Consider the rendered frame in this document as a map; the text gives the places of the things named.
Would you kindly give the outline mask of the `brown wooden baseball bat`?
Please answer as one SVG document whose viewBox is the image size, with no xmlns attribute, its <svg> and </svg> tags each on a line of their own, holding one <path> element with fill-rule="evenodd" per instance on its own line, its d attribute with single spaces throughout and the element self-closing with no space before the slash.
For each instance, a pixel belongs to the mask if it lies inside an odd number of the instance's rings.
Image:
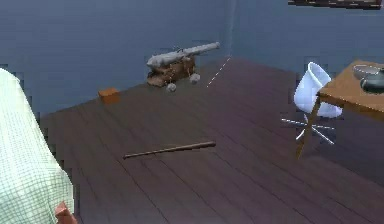
<svg viewBox="0 0 384 224">
<path fill-rule="evenodd" d="M 176 147 L 172 147 L 172 148 L 166 148 L 166 149 L 160 149 L 160 150 L 154 150 L 154 151 L 126 154 L 126 155 L 122 156 L 122 159 L 126 160 L 128 158 L 134 158 L 134 157 L 139 157 L 139 156 L 169 153 L 169 152 L 178 152 L 178 151 L 185 151 L 185 150 L 196 150 L 196 149 L 203 149 L 203 148 L 209 148 L 209 147 L 215 147 L 215 146 L 216 146 L 215 141 L 201 142 L 201 143 L 176 146 Z"/>
</svg>

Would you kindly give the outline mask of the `grey cannon on wood carriage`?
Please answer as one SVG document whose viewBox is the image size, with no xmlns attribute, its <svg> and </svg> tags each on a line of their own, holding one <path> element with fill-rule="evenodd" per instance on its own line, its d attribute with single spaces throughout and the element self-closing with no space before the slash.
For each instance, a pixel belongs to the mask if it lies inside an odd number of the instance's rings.
<svg viewBox="0 0 384 224">
<path fill-rule="evenodd" d="M 176 82 L 181 79 L 188 78 L 190 83 L 195 85 L 201 79 L 201 75 L 196 72 L 195 57 L 219 48 L 220 43 L 213 42 L 152 55 L 146 63 L 150 68 L 147 84 L 160 88 L 166 87 L 168 92 L 175 92 Z"/>
</svg>

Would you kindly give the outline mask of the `small orange-brown box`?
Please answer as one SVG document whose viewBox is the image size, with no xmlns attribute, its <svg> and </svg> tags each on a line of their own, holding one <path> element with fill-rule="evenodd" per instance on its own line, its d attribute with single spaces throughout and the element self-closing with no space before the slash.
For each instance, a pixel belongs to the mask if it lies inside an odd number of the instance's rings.
<svg viewBox="0 0 384 224">
<path fill-rule="evenodd" d="M 120 99 L 120 92 L 116 88 L 107 88 L 98 91 L 98 96 L 102 103 L 117 103 Z"/>
</svg>

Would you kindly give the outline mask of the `white swivel chair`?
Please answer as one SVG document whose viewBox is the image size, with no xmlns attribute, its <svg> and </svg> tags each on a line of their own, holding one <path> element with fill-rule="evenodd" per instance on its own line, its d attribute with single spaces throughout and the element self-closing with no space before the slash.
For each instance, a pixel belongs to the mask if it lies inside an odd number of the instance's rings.
<svg viewBox="0 0 384 224">
<path fill-rule="evenodd" d="M 309 62 L 306 71 L 298 83 L 294 92 L 293 102 L 295 106 L 303 112 L 303 122 L 281 118 L 284 123 L 303 127 L 302 131 L 296 136 L 296 140 L 300 140 L 304 135 L 304 127 L 308 123 L 308 116 L 312 112 L 317 99 L 318 91 L 331 81 L 330 75 L 318 64 Z M 317 117 L 334 119 L 341 116 L 343 109 L 341 107 L 331 105 L 329 103 L 321 103 Z M 322 125 L 312 125 L 312 131 L 325 140 L 328 144 L 333 145 L 334 142 L 325 136 L 319 129 L 334 130 L 335 128 Z"/>
</svg>

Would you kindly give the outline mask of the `brown wooden table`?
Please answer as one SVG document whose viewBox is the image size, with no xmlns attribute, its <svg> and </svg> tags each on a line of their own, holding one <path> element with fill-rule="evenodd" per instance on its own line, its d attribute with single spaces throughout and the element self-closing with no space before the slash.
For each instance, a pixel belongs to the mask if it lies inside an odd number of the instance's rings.
<svg viewBox="0 0 384 224">
<path fill-rule="evenodd" d="M 353 67 L 358 64 L 384 69 L 383 64 L 356 60 L 334 79 L 331 78 L 332 80 L 318 91 L 312 112 L 307 114 L 308 123 L 304 128 L 304 135 L 300 140 L 297 140 L 299 142 L 296 150 L 297 159 L 302 154 L 305 140 L 311 135 L 312 125 L 317 118 L 321 103 L 329 103 L 341 107 L 343 110 L 348 109 L 374 119 L 384 120 L 384 93 L 373 94 L 361 89 L 361 80 L 356 79 L 353 75 Z"/>
</svg>

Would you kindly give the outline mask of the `bed with pale checked cover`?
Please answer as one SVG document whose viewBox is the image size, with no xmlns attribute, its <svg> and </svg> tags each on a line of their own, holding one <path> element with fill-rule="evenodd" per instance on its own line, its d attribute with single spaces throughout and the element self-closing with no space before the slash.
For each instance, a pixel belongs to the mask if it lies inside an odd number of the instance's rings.
<svg viewBox="0 0 384 224">
<path fill-rule="evenodd" d="M 51 153 L 20 80 L 0 68 L 0 224 L 56 224 L 74 186 Z"/>
</svg>

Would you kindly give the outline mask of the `grey round bowl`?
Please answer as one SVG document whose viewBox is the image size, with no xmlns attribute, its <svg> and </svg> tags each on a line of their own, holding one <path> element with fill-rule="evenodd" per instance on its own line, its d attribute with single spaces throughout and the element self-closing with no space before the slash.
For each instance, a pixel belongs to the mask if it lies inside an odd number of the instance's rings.
<svg viewBox="0 0 384 224">
<path fill-rule="evenodd" d="M 380 71 L 379 67 L 371 65 L 358 64 L 353 67 L 353 75 L 356 79 L 361 80 L 368 75 L 376 75 Z"/>
</svg>

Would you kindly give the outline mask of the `dark green round pot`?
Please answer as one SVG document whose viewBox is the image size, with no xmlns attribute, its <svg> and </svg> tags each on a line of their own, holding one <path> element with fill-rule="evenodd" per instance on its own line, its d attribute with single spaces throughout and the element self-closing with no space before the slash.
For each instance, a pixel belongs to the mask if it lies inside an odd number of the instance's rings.
<svg viewBox="0 0 384 224">
<path fill-rule="evenodd" d="M 375 74 L 369 74 L 360 81 L 362 90 L 373 94 L 384 93 L 384 69 L 380 69 Z"/>
</svg>

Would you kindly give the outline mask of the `dark framed wall picture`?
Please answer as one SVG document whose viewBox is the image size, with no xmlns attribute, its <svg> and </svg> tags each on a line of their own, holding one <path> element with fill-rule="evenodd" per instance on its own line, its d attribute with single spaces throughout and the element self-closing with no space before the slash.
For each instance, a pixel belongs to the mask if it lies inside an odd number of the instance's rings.
<svg viewBox="0 0 384 224">
<path fill-rule="evenodd" d="M 289 5 L 345 9 L 380 10 L 383 0 L 288 0 Z"/>
</svg>

